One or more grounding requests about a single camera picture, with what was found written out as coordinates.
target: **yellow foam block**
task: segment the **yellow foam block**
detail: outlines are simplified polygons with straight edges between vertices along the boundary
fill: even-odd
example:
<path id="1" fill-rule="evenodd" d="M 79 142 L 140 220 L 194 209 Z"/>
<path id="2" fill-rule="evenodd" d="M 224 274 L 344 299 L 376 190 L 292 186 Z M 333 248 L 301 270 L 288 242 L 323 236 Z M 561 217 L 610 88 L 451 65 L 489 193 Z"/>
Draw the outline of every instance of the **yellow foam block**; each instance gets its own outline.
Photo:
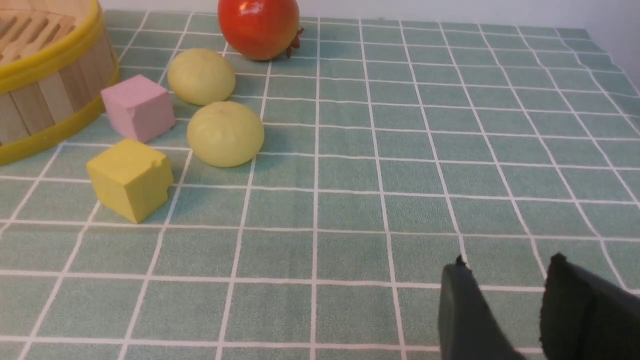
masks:
<path id="1" fill-rule="evenodd" d="M 171 162 L 141 142 L 125 139 L 86 164 L 100 203 L 139 224 L 168 200 Z"/>

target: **pink foam block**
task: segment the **pink foam block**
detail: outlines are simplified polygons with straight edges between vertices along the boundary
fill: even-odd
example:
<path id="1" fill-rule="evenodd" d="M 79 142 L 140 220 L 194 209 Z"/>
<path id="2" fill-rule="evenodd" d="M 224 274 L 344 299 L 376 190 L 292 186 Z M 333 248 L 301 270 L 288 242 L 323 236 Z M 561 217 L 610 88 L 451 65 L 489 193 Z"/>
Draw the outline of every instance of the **pink foam block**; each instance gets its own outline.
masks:
<path id="1" fill-rule="evenodd" d="M 171 95 L 142 75 L 102 91 L 111 127 L 126 138 L 149 142 L 175 125 Z"/>

